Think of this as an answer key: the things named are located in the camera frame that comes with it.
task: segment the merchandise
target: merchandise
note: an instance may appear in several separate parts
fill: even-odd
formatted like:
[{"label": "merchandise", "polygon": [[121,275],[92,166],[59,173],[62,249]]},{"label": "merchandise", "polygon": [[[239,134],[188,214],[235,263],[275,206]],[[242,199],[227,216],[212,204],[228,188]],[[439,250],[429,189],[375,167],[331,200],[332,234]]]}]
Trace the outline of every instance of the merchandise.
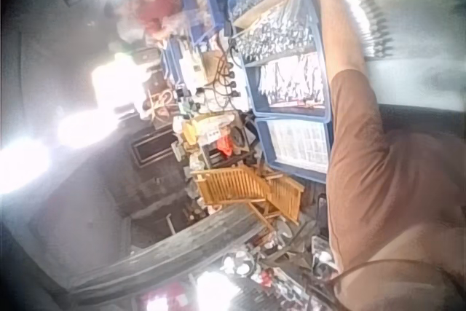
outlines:
[{"label": "merchandise", "polygon": [[329,152],[324,124],[295,119],[271,120],[267,124],[278,162],[327,173]]},{"label": "merchandise", "polygon": [[299,3],[299,0],[287,0],[276,5],[235,37],[236,48],[246,63],[260,63],[276,55],[295,55],[314,48],[310,17],[305,11],[299,11]]},{"label": "merchandise", "polygon": [[323,107],[323,72],[317,53],[281,58],[262,66],[258,89],[271,107]]}]

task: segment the sleeve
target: sleeve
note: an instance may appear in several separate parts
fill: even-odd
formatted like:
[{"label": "sleeve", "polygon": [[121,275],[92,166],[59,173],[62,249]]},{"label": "sleeve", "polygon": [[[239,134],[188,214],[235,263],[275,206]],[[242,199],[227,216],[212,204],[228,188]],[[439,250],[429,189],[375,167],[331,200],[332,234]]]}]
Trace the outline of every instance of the sleeve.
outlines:
[{"label": "sleeve", "polygon": [[334,144],[327,177],[331,247],[348,268],[373,240],[392,210],[393,177],[376,96],[359,71],[343,71],[331,83]]},{"label": "sleeve", "polygon": [[335,76],[331,93],[335,139],[331,163],[350,166],[344,172],[355,176],[367,173],[388,152],[374,91],[362,73],[348,70]]}]

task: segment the wooden slats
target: wooden slats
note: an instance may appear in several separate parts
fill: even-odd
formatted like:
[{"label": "wooden slats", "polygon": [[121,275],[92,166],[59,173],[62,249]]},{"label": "wooden slats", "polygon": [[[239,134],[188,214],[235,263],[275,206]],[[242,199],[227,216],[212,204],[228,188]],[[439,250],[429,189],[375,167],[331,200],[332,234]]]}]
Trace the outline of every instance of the wooden slats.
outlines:
[{"label": "wooden slats", "polygon": [[[269,171],[261,178],[253,169],[240,165],[196,171],[193,175],[197,176],[200,194],[208,205],[247,203],[269,229],[273,227],[268,220],[279,215],[298,223],[304,186],[282,173]],[[265,202],[263,214],[253,204],[255,202]],[[278,211],[270,212],[269,205]]]}]

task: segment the wall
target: wall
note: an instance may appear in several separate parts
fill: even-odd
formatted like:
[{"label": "wall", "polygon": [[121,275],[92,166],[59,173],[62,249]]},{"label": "wall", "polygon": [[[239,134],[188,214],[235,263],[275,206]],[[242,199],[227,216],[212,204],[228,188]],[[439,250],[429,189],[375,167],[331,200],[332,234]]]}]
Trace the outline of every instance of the wall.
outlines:
[{"label": "wall", "polygon": [[72,274],[120,258],[122,217],[92,162],[78,169],[29,223],[44,252]]},{"label": "wall", "polygon": [[106,0],[9,0],[3,4],[1,111],[4,142],[55,132],[63,114],[95,105],[90,73],[111,57]]}]

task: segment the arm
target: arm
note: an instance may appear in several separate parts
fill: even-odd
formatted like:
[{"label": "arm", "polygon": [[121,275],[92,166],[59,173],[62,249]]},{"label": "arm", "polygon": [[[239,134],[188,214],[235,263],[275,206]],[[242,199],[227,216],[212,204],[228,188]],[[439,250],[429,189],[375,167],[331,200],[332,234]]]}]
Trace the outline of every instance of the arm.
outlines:
[{"label": "arm", "polygon": [[329,85],[342,71],[366,75],[366,63],[358,35],[344,0],[320,0],[320,13]]},{"label": "arm", "polygon": [[331,247],[345,269],[370,253],[368,242],[386,227],[394,167],[345,1],[320,0],[320,11],[335,139],[327,177]]}]

